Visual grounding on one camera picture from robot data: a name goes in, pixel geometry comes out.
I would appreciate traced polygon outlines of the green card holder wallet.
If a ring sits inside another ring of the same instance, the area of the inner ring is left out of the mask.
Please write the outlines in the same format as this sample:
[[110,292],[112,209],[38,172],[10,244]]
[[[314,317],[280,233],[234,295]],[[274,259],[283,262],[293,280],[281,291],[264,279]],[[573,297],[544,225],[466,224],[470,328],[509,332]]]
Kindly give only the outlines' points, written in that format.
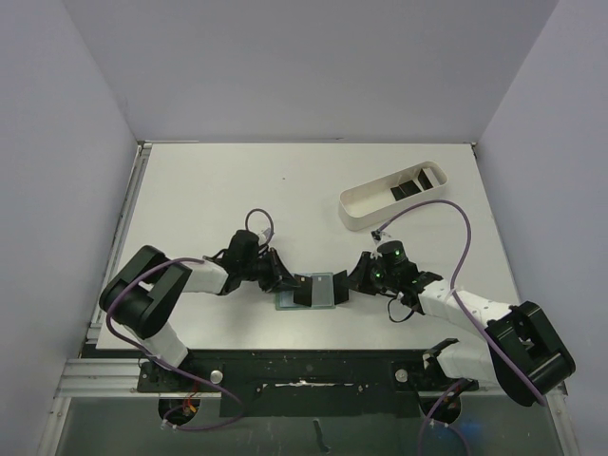
[[277,311],[325,310],[335,307],[333,273],[294,275],[298,287],[275,297]]

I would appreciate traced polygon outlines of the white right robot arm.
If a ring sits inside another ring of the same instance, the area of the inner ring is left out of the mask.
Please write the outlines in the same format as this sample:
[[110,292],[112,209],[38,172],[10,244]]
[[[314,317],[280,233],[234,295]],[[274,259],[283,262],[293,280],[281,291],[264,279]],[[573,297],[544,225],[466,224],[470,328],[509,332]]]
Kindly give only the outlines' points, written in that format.
[[471,349],[445,340],[426,351],[424,379],[436,389],[460,378],[493,383],[529,407],[576,370],[539,305],[507,304],[458,291],[440,275],[420,270],[399,240],[363,252],[344,284],[361,294],[388,295],[417,314],[443,319],[485,342],[485,348]]

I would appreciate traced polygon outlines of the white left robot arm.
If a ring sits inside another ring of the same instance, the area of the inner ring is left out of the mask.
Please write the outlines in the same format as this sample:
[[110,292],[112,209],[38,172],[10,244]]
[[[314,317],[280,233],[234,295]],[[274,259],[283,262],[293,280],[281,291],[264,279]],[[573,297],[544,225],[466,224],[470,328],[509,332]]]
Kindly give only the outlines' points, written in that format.
[[271,294],[299,287],[269,240],[268,232],[240,229],[218,254],[180,261],[145,245],[105,286],[99,307],[135,337],[146,355],[161,361],[159,377],[168,388],[183,390],[192,382],[194,368],[169,323],[182,294],[228,295],[243,281]]

